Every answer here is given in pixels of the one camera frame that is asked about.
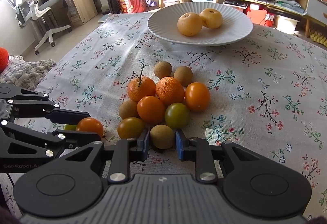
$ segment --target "desk drawer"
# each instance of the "desk drawer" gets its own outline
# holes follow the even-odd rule
[[[318,0],[309,0],[307,11],[308,16],[327,25],[327,5]]]

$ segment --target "orange object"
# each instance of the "orange object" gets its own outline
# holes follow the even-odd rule
[[[141,98],[145,96],[156,95],[156,84],[152,79],[147,76],[141,77],[141,84],[139,86],[140,79],[135,78],[127,85],[127,95],[131,100],[139,102]]]
[[[157,125],[165,119],[166,108],[157,98],[146,96],[137,104],[137,113],[148,124]]]
[[[159,80],[156,86],[156,94],[166,107],[182,102],[184,100],[184,88],[180,82],[173,77],[164,77]]]
[[[76,126],[76,131],[95,132],[100,137],[103,136],[102,123],[100,123],[97,119],[91,117],[80,120],[80,122]]]
[[[210,93],[208,88],[199,82],[188,85],[185,91],[186,106],[194,112],[204,111],[210,102]]]
[[[7,67],[9,60],[8,51],[0,47],[0,73]]]

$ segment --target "white plate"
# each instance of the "white plate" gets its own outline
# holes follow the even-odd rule
[[[203,27],[199,34],[187,37],[177,29],[179,17],[188,12],[201,13],[206,8],[217,9],[223,16],[218,29]],[[240,41],[253,29],[252,21],[231,6],[213,2],[186,2],[168,6],[155,12],[148,20],[150,32],[164,40],[199,46],[218,46]]]

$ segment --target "white office chair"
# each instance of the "white office chair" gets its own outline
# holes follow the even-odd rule
[[[7,1],[11,5],[11,7],[16,11],[16,18],[21,28],[25,27],[28,24],[28,22],[30,22],[31,20],[37,20],[38,18],[42,19],[42,22],[47,32],[45,33],[42,40],[34,49],[36,55],[39,54],[38,48],[40,48],[40,46],[48,38],[51,47],[54,47],[56,45],[55,42],[53,41],[53,37],[52,37],[53,34],[63,31],[65,29],[69,29],[70,31],[72,30],[69,25],[50,29],[48,24],[45,22],[44,18],[42,17],[47,11],[51,9],[51,6],[53,6],[56,2],[60,0],[49,0],[40,6],[39,6],[39,0],[7,0]]]

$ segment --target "green cherry tomato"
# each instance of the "green cherry tomato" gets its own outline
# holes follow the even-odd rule
[[[190,120],[190,110],[183,103],[173,103],[166,109],[165,121],[171,129],[185,127]]]
[[[63,130],[75,131],[75,130],[76,130],[76,125],[65,124],[65,125],[63,126]]]

